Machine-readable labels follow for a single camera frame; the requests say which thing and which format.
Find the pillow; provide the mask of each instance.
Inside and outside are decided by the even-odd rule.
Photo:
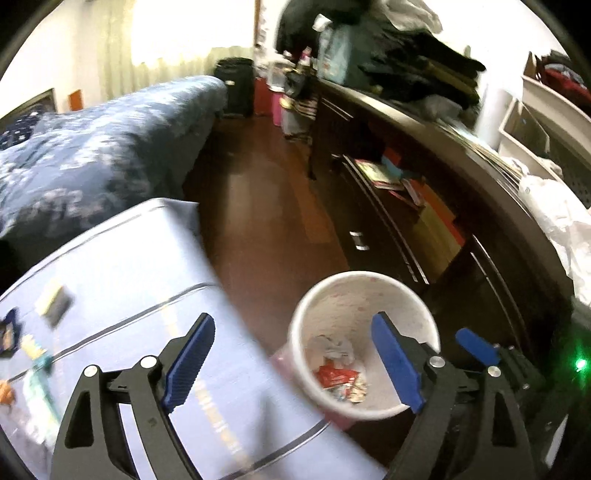
[[[33,133],[35,125],[41,120],[41,116],[47,111],[42,103],[36,103],[26,112],[19,115],[14,122],[4,128],[0,136],[0,150],[18,145],[28,140]]]

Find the book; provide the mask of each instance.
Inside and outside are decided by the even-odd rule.
[[[386,190],[404,190],[404,185],[384,165],[358,159],[355,159],[355,164],[374,187]]]

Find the pink container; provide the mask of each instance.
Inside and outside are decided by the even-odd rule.
[[[281,100],[283,94],[280,92],[273,92],[273,125],[276,127],[281,126],[281,104],[279,100]]]

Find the metal screw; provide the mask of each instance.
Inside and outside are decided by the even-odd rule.
[[[440,356],[432,356],[429,359],[429,365],[433,368],[441,368],[445,366],[445,360]]]
[[[89,365],[84,369],[84,376],[85,377],[94,377],[96,373],[99,371],[96,365]]]
[[[154,365],[156,365],[156,363],[158,362],[158,360],[156,360],[156,357],[154,356],[145,356],[143,357],[139,364],[143,367],[143,368],[152,368]]]
[[[497,378],[501,376],[501,369],[495,365],[492,365],[486,371],[491,377]]]

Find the black suitcase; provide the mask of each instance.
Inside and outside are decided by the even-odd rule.
[[[222,80],[228,88],[228,106],[224,114],[251,116],[255,99],[252,60],[241,57],[221,59],[216,65],[214,76]]]

